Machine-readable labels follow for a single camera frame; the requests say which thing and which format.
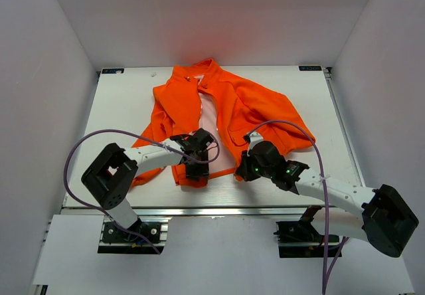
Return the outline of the orange jacket with pink lining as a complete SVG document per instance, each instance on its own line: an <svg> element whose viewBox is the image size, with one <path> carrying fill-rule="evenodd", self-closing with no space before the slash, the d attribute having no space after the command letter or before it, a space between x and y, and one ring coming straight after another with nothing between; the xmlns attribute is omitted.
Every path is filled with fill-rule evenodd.
<svg viewBox="0 0 425 295"><path fill-rule="evenodd" d="M153 88L151 121L134 147L199 129L201 116L208 111L202 96L216 112L214 121L204 128L220 143L220 155L209 165L211 179L236 171L248 148L244 136L253 129L282 155L315 141L286 95L228 72L210 58L192 66L174 66L168 81Z"/></svg>

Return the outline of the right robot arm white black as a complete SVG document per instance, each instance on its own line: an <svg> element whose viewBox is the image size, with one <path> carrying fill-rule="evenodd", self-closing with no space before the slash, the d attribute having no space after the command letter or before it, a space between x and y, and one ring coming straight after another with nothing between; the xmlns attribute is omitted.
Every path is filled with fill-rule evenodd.
<svg viewBox="0 0 425 295"><path fill-rule="evenodd" d="M244 150L236 174L244 181L264 177L283 191L334 206L334 210L309 207L303 214L299 231L308 241L329 232L367 241L379 252L398 258L419 224L394 187L356 187L332 177L324 179L307 164L286 160L269 141Z"/></svg>

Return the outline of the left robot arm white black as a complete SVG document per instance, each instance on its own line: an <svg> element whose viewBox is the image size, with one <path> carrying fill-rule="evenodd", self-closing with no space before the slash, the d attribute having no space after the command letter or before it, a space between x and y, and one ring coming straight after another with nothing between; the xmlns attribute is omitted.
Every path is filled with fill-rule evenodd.
<svg viewBox="0 0 425 295"><path fill-rule="evenodd" d="M144 224L127 200L134 179L148 171L172 165L183 165L190 179L209 176L209 148L219 149L218 141L208 131L198 129L192 134L181 134L157 142L145 139L147 146L122 148L108 144L83 173L81 182L100 208L117 224L118 234L125 241L151 237L151 229Z"/></svg>

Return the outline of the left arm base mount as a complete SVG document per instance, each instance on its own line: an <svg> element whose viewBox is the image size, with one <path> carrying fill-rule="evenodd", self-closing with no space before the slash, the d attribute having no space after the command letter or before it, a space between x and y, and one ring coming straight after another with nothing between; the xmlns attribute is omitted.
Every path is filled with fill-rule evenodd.
<svg viewBox="0 0 425 295"><path fill-rule="evenodd" d="M141 226L130 234L104 220L98 242L98 254L159 255L167 240L168 220L165 218L141 218Z"/></svg>

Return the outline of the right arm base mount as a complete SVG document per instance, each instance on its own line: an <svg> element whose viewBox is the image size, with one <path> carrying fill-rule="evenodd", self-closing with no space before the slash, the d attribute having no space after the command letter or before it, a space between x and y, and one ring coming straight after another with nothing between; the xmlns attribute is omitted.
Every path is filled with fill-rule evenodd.
<svg viewBox="0 0 425 295"><path fill-rule="evenodd" d="M280 258L322 258L325 252L324 234L313 228L313 216L323 207L311 206L297 221L278 221L277 238Z"/></svg>

